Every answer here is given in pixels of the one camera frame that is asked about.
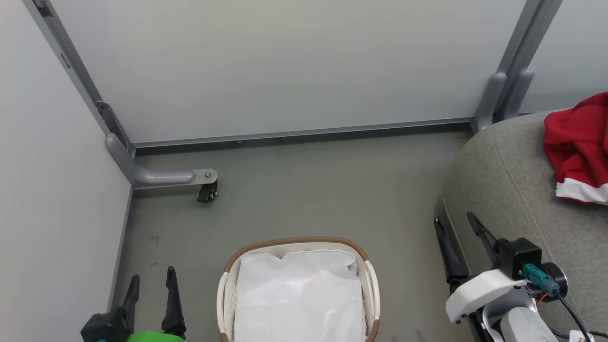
metal baseboard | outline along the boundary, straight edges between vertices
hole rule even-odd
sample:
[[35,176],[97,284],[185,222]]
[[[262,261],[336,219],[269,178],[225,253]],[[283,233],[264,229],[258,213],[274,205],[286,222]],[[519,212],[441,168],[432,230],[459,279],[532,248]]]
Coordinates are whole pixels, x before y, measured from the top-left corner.
[[392,130],[392,129],[397,129],[397,128],[462,124],[462,123],[471,122],[472,120],[473,120],[473,117],[459,117],[456,119],[425,120],[425,121],[415,121],[415,122],[400,122],[397,124],[368,125],[368,126],[354,126],[354,127],[341,127],[341,128],[324,128],[324,129],[320,129],[320,130],[287,131],[287,132],[277,132],[277,133],[246,134],[246,135],[239,135],[239,136],[219,136],[219,137],[211,137],[211,138],[134,142],[133,147],[135,147],[135,148],[165,147],[165,146],[178,146],[178,145],[208,144],[208,143],[213,143],[213,142],[229,142],[229,141],[241,142],[241,141],[258,140],[258,139],[286,138],[286,137],[296,137],[296,136],[314,136],[314,135],[336,134],[336,133],[384,131],[384,130]]

metal frame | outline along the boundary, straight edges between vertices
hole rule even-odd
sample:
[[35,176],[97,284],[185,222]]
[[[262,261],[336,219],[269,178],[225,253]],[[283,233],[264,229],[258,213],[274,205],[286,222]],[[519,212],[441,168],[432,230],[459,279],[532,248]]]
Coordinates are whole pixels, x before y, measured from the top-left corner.
[[131,158],[131,155],[114,133],[108,133],[106,136],[106,148],[133,186],[133,189],[213,184],[218,180],[218,172],[213,169],[150,170],[141,167]]
[[218,180],[216,170],[150,170],[137,165],[133,160],[135,148],[116,119],[112,107],[103,101],[50,1],[23,0],[23,3],[106,135],[106,148],[133,189],[211,184],[208,189],[203,187],[210,192],[210,197],[206,197],[208,194],[201,189],[199,201],[213,200]]
[[519,115],[534,78],[534,71],[527,68],[561,3],[562,0],[526,1],[498,70],[491,76],[475,112],[472,123],[475,133],[493,122]]
[[100,109],[101,106],[109,108],[109,105],[103,103],[101,94],[99,94],[99,91],[95,87],[93,79],[86,70],[85,64],[82,62],[61,20],[59,20],[53,5],[49,0],[23,0],[23,3],[29,9],[44,37],[62,62],[61,64],[68,75],[70,75],[72,82],[87,103],[87,106],[89,106],[89,109],[91,109],[103,132],[105,134],[109,132],[116,134],[129,153],[134,155],[134,147],[127,138],[122,126],[120,126],[120,122],[114,115],[114,112],[111,109]]
[[497,110],[496,120],[508,119],[519,113],[519,107],[534,77],[534,72],[527,69],[561,4],[562,0],[541,0],[538,5],[506,73],[508,77],[503,94],[500,96],[502,101]]

gray fabric sofa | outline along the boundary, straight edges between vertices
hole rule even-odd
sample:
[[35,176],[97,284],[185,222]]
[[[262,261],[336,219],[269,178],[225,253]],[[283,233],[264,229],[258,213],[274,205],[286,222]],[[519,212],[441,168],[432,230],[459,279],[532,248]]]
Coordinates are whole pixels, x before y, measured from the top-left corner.
[[[566,273],[566,300],[586,328],[608,332],[608,207],[555,197],[553,167],[542,148],[548,114],[499,122],[475,135],[448,176],[443,203],[471,274],[491,264],[468,211],[498,239],[525,237],[540,246],[543,262]],[[578,330],[559,301],[541,303],[539,311],[562,333]]]

black cable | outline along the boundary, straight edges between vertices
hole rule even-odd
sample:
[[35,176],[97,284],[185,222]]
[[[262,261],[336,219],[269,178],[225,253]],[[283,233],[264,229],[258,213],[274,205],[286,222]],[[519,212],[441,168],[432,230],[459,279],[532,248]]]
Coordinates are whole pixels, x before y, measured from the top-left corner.
[[559,301],[562,302],[562,304],[564,305],[566,310],[568,310],[568,312],[570,313],[570,316],[572,316],[572,318],[574,319],[574,322],[576,322],[576,325],[581,330],[582,335],[585,337],[585,340],[587,340],[587,342],[591,342],[591,338],[590,338],[589,333],[587,332],[587,329],[585,329],[585,327],[582,325],[581,320],[578,319],[578,316],[576,316],[576,313],[568,305],[568,303],[566,302],[564,297],[562,297],[562,295],[559,294],[559,290],[553,290],[553,293],[558,297]]
[[555,335],[555,336],[557,336],[559,338],[563,338],[565,340],[569,340],[570,339],[570,336],[564,335],[563,333],[559,333],[559,332],[557,332],[556,330],[554,330],[552,328],[549,328],[549,330],[551,330],[551,332],[553,333],[553,335]]
[[597,332],[597,331],[590,331],[589,333],[593,336],[603,337],[608,340],[608,333]]

green object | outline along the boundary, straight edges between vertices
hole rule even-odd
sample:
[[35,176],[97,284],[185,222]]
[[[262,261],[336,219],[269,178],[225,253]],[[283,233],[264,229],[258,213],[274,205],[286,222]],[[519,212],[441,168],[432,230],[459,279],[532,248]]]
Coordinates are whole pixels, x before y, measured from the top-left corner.
[[559,292],[559,285],[547,273],[544,273],[540,268],[527,263],[523,266],[522,276],[528,279],[532,284],[537,285],[541,290],[548,294],[549,297],[555,297],[554,291]]
[[126,342],[184,342],[184,340],[179,336],[167,333],[144,331],[129,335],[129,339]]

